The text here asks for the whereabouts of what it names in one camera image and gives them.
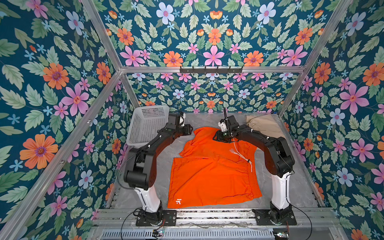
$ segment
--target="pink flower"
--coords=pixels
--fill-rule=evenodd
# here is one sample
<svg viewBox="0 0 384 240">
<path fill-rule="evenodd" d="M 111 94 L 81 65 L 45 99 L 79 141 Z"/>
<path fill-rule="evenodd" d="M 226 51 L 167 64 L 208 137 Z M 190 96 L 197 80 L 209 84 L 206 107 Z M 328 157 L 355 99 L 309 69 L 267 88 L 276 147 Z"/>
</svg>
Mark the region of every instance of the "pink flower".
<svg viewBox="0 0 384 240">
<path fill-rule="evenodd" d="M 252 79 L 255 79 L 256 82 L 259 81 L 260 78 L 264 78 L 264 73 L 252 73 L 253 76 L 251 77 Z"/>
<path fill-rule="evenodd" d="M 277 58 L 283 59 L 284 57 L 287 56 L 288 50 L 284 50 L 284 48 L 281 50 L 281 52 L 277 53 Z"/>
<path fill-rule="evenodd" d="M 344 141 L 340 142 L 339 140 L 336 139 L 336 143 L 334 143 L 332 145 L 335 147 L 334 151 L 335 152 L 339 152 L 340 155 L 343 154 L 343 150 L 344 151 L 347 150 L 347 148 L 345 146 L 343 146 L 344 145 Z"/>
<path fill-rule="evenodd" d="M 73 152 L 70 155 L 70 157 L 68 158 L 67 162 L 72 162 L 72 156 L 73 157 L 78 157 L 79 156 L 79 153 L 76 151 L 77 149 L 79 149 L 79 147 L 80 147 L 80 144 L 77 144 L 76 148 L 73 150 Z"/>
<path fill-rule="evenodd" d="M 60 179 L 62 179 L 66 173 L 66 171 L 62 171 L 57 175 L 56 180 L 48 188 L 48 195 L 51 195 L 53 193 L 53 191 L 55 190 L 55 185 L 56 187 L 63 187 L 63 181 L 61 181 Z"/>
<path fill-rule="evenodd" d="M 320 102 L 320 97 L 324 96 L 324 93 L 321 92 L 322 90 L 323 87 L 314 88 L 314 91 L 311 93 L 311 96 L 313 96 L 312 101 L 316 100 L 317 102 Z"/>
<path fill-rule="evenodd" d="M 125 46 L 125 51 L 126 51 L 126 53 L 125 52 L 121 52 L 120 55 L 122 57 L 124 57 L 124 58 L 127 58 L 127 60 L 125 60 L 125 64 L 127 66 L 130 66 L 133 63 L 133 65 L 135 67 L 138 67 L 139 63 L 140 64 L 145 63 L 142 58 L 139 58 L 139 56 L 140 56 L 140 51 L 139 50 L 135 50 L 132 53 L 132 49 L 130 47 L 128 47 L 128 46 Z"/>
<path fill-rule="evenodd" d="M 229 90 L 233 88 L 233 83 L 230 83 L 229 81 L 224 84 L 224 89 Z"/>
<path fill-rule="evenodd" d="M 143 57 L 144 60 L 151 59 L 149 55 L 150 53 L 147 53 L 147 50 L 140 50 L 140 57 Z"/>
<path fill-rule="evenodd" d="M 296 145 L 296 147 L 297 147 L 297 151 L 298 151 L 299 154 L 300 154 L 301 159 L 303 160 L 303 162 L 306 162 L 307 160 L 305 159 L 305 156 L 304 156 L 306 150 L 305 150 L 304 148 L 301 149 L 301 146 L 300 146 L 299 143 Z"/>
<path fill-rule="evenodd" d="M 239 45 L 236 43 L 236 44 L 232 44 L 232 45 L 231 45 L 231 48 L 229 49 L 229 51 L 232 51 L 232 54 L 234 54 L 234 53 L 238 53 L 238 52 L 239 52 L 239 49 L 240 49 L 240 47 L 239 47 Z"/>
<path fill-rule="evenodd" d="M 371 203 L 373 205 L 377 205 L 377 209 L 381 212 L 383 210 L 383 207 L 384 207 L 384 201 L 382 199 L 382 195 L 380 192 L 377 193 L 377 196 L 373 193 L 371 193 L 371 197 L 373 198 L 371 200 Z"/>
<path fill-rule="evenodd" d="M 64 118 L 64 115 L 68 115 L 69 114 L 68 111 L 66 111 L 68 109 L 68 106 L 63 106 L 62 102 L 59 102 L 59 106 L 55 105 L 55 106 L 53 106 L 53 108 L 55 108 L 57 110 L 55 112 L 55 116 L 60 115 L 61 119 Z"/>
<path fill-rule="evenodd" d="M 155 86 L 156 86 L 156 88 L 159 88 L 160 90 L 163 89 L 163 87 L 164 87 L 163 82 L 159 82 L 159 81 L 157 81 L 157 83 L 155 83 Z"/>
<path fill-rule="evenodd" d="M 197 44 L 193 45 L 193 43 L 191 43 L 191 45 L 188 47 L 188 49 L 189 49 L 189 53 L 196 53 L 196 51 L 199 50 L 197 48 Z"/>
<path fill-rule="evenodd" d="M 111 118 L 113 116 L 113 109 L 111 107 L 106 108 L 107 109 L 107 116 Z"/>
<path fill-rule="evenodd" d="M 287 66 L 292 66 L 293 64 L 300 65 L 300 58 L 303 58 L 308 54 L 307 52 L 301 52 L 302 50 L 302 45 L 296 49 L 296 52 L 294 52 L 292 49 L 289 49 L 287 53 L 288 57 L 284 58 L 281 62 L 288 63 Z"/>
<path fill-rule="evenodd" d="M 196 91 L 196 89 L 200 89 L 200 85 L 201 84 L 198 84 L 197 81 L 195 81 L 195 83 L 191 83 L 191 89 Z"/>
<path fill-rule="evenodd" d="M 314 163 L 310 163 L 310 170 L 312 171 L 312 172 L 315 172 L 316 171 L 316 166 L 314 165 Z"/>
<path fill-rule="evenodd" d="M 172 73 L 162 73 L 162 75 L 160 76 L 161 79 L 166 79 L 166 81 L 168 82 L 170 79 L 173 79 L 173 76 L 172 76 Z"/>
<path fill-rule="evenodd" d="M 189 73 L 178 73 L 177 75 L 179 75 L 179 81 L 184 81 L 184 82 L 188 82 L 188 79 L 191 79 L 192 76 L 189 75 Z"/>
<path fill-rule="evenodd" d="M 61 101 L 67 106 L 72 105 L 70 109 L 71 116 L 76 115 L 77 109 L 84 114 L 88 110 L 88 104 L 84 101 L 88 100 L 89 94 L 81 93 L 81 86 L 78 83 L 74 86 L 74 91 L 70 87 L 66 87 L 65 90 L 71 97 L 63 97 Z"/>
<path fill-rule="evenodd" d="M 268 80 L 266 80 L 265 82 L 261 82 L 260 87 L 263 89 L 263 88 L 267 88 L 268 85 L 269 85 L 269 82 Z"/>
<path fill-rule="evenodd" d="M 359 139 L 359 145 L 355 142 L 351 143 L 351 146 L 356 149 L 353 150 L 352 155 L 357 156 L 359 155 L 359 159 L 361 162 L 365 162 L 365 157 L 369 159 L 374 159 L 375 157 L 371 152 L 368 152 L 373 149 L 373 144 L 368 143 L 367 145 L 364 145 L 364 139 Z"/>
<path fill-rule="evenodd" d="M 235 73 L 233 76 L 233 79 L 236 79 L 237 82 L 239 83 L 241 80 L 245 80 L 245 76 L 247 76 L 248 73 Z"/>
<path fill-rule="evenodd" d="M 341 91 L 343 91 L 344 89 L 345 90 L 348 90 L 348 85 L 351 85 L 351 81 L 349 80 L 349 78 L 347 77 L 346 79 L 341 79 L 341 83 L 339 84 L 339 87 L 341 87 Z"/>
<path fill-rule="evenodd" d="M 50 207 L 52 209 L 51 216 L 55 215 L 57 213 L 58 216 L 61 215 L 61 210 L 67 208 L 67 204 L 65 203 L 67 201 L 67 197 L 63 197 L 61 199 L 61 196 L 57 197 L 57 202 L 53 202 L 50 204 Z"/>
<path fill-rule="evenodd" d="M 217 52 L 217 46 L 213 45 L 211 47 L 211 53 L 205 52 L 203 53 L 204 57 L 207 58 L 205 61 L 204 65 L 209 65 L 212 63 L 212 66 L 216 63 L 216 65 L 221 65 L 221 60 L 219 58 L 222 58 L 224 56 L 223 52 Z"/>
<path fill-rule="evenodd" d="M 311 81 L 312 81 L 312 77 L 310 77 L 310 78 L 309 78 L 308 76 L 305 77 L 305 80 L 304 80 L 304 82 L 303 82 L 303 90 L 305 90 L 305 91 L 308 92 L 308 90 L 310 89 L 310 87 L 313 86 L 313 84 L 311 83 Z"/>
<path fill-rule="evenodd" d="M 94 147 L 95 147 L 95 144 L 93 144 L 92 141 L 85 142 L 85 148 L 83 149 L 83 151 L 87 151 L 87 155 L 88 155 L 89 152 L 93 152 Z"/>
<path fill-rule="evenodd" d="M 361 98 L 364 94 L 368 92 L 368 86 L 364 86 L 359 88 L 359 90 L 356 92 L 356 84 L 351 83 L 349 86 L 349 94 L 346 92 L 340 93 L 340 98 L 343 100 L 346 100 L 343 102 L 340 106 L 340 109 L 344 110 L 347 109 L 349 106 L 349 111 L 355 115 L 358 111 L 358 104 L 361 107 L 365 107 L 369 105 L 369 102 L 366 98 Z"/>
<path fill-rule="evenodd" d="M 79 82 L 79 85 L 81 86 L 81 90 L 86 90 L 86 91 L 88 91 L 88 88 L 91 86 L 88 83 L 88 79 L 84 80 L 84 78 L 81 78 L 81 81 Z"/>
<path fill-rule="evenodd" d="M 39 18 L 41 15 L 43 18 L 48 19 L 47 14 L 45 13 L 46 11 L 48 11 L 48 8 L 41 4 L 40 0 L 29 0 L 25 3 L 25 5 L 27 5 L 30 9 L 33 10 L 37 18 Z"/>
<path fill-rule="evenodd" d="M 377 170 L 376 168 L 371 169 L 371 172 L 376 176 L 378 176 L 378 177 L 375 177 L 375 180 L 374 180 L 376 184 L 381 184 L 384 181 L 384 164 L 380 163 L 379 169 L 380 170 Z"/>
<path fill-rule="evenodd" d="M 315 118 L 319 115 L 319 109 L 318 107 L 314 106 L 313 109 L 311 109 L 311 115 L 314 116 Z"/>
</svg>

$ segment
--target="beige fabric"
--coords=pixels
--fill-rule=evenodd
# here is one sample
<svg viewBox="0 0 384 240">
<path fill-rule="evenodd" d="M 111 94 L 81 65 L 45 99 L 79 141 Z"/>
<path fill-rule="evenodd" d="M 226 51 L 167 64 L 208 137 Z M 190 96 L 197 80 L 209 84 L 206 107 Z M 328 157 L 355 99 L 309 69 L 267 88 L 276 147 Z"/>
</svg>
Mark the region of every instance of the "beige fabric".
<svg viewBox="0 0 384 240">
<path fill-rule="evenodd" d="M 260 131 L 262 134 L 270 137 L 284 137 L 280 126 L 273 119 L 271 114 L 262 116 L 246 116 L 245 122 L 253 130 Z"/>
</svg>

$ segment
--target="floral wallpaper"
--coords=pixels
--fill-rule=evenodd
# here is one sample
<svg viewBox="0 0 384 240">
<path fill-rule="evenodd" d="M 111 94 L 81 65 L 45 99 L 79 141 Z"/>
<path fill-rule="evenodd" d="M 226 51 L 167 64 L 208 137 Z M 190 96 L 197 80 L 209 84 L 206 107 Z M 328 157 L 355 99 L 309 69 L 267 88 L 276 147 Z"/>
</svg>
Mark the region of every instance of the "floral wallpaper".
<svg viewBox="0 0 384 240">
<path fill-rule="evenodd" d="M 79 1 L 0 3 L 0 228 L 114 69 Z M 113 188 L 133 107 L 119 82 L 18 239 L 86 239 Z"/>
<path fill-rule="evenodd" d="M 384 6 L 354 1 L 284 115 L 326 206 L 353 240 L 384 238 Z"/>
</svg>

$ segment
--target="metal vent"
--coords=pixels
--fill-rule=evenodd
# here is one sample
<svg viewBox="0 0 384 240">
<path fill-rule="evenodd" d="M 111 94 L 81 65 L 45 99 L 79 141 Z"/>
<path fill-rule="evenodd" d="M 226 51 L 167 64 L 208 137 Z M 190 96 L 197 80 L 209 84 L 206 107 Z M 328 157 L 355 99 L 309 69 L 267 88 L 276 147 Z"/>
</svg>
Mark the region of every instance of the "metal vent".
<svg viewBox="0 0 384 240">
<path fill-rule="evenodd" d="M 126 239 L 156 239 L 152 237 L 152 229 L 123 229 L 122 238 Z M 272 229 L 165 229 L 158 239 L 275 239 Z M 120 238 L 120 229 L 104 229 L 102 240 L 116 240 Z"/>
</svg>

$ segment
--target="light blue flower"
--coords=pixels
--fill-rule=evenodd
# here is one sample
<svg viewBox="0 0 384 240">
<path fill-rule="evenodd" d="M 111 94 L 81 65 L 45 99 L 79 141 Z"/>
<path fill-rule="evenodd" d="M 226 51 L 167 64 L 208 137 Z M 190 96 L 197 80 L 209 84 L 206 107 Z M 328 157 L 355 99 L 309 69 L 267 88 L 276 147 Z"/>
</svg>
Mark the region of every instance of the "light blue flower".
<svg viewBox="0 0 384 240">
<path fill-rule="evenodd" d="M 67 233 L 70 231 L 70 227 L 69 226 L 65 226 L 64 227 L 64 231 L 61 233 L 61 234 L 63 234 L 63 235 L 67 235 Z"/>
<path fill-rule="evenodd" d="M 17 170 L 19 168 L 23 168 L 23 161 L 18 161 L 17 159 L 15 159 L 14 161 L 15 164 L 12 164 L 11 166 L 9 166 L 9 168 L 14 168 L 14 171 L 17 172 Z"/>
<path fill-rule="evenodd" d="M 49 116 L 50 114 L 52 114 L 52 110 L 53 108 L 50 108 L 49 106 L 47 106 L 47 108 L 43 109 L 43 112 L 47 113 L 47 116 Z"/>
<path fill-rule="evenodd" d="M 221 21 L 226 23 L 228 21 L 228 15 L 227 16 L 223 16 L 223 19 L 221 19 Z"/>
<path fill-rule="evenodd" d="M 49 129 L 49 125 L 47 125 L 47 126 L 42 125 L 41 128 L 43 130 L 41 130 L 40 133 L 44 133 L 45 135 L 47 135 L 47 132 L 51 131 L 51 129 Z"/>
<path fill-rule="evenodd" d="M 41 53 L 44 53 L 46 51 L 46 49 L 44 49 L 44 45 L 36 44 L 36 46 L 38 47 L 37 51 Z"/>
<path fill-rule="evenodd" d="M 119 13 L 119 16 L 118 16 L 118 18 L 120 18 L 120 20 L 121 20 L 121 21 L 123 21 L 123 20 L 124 20 L 124 17 L 125 17 L 124 15 L 122 15 L 121 13 Z"/>
<path fill-rule="evenodd" d="M 209 16 L 208 16 L 208 15 L 207 15 L 207 16 L 204 16 L 203 21 L 205 21 L 205 23 L 209 22 L 209 21 L 210 21 L 210 20 L 209 20 Z"/>
<path fill-rule="evenodd" d="M 24 57 L 29 58 L 30 61 L 32 61 L 32 59 L 36 59 L 34 57 L 35 54 L 33 52 L 29 53 L 28 50 L 25 50 L 25 53 L 26 54 L 24 55 Z"/>
<path fill-rule="evenodd" d="M 105 20 L 108 21 L 108 23 L 110 23 L 112 21 L 111 16 L 104 15 L 104 17 L 105 17 Z"/>
<path fill-rule="evenodd" d="M 8 117 L 7 119 L 12 121 L 12 122 L 11 122 L 12 125 L 14 125 L 15 122 L 16 122 L 16 123 L 20 123 L 20 121 L 18 120 L 18 119 L 20 119 L 20 117 L 16 117 L 15 114 L 12 114 L 12 117 Z"/>
</svg>

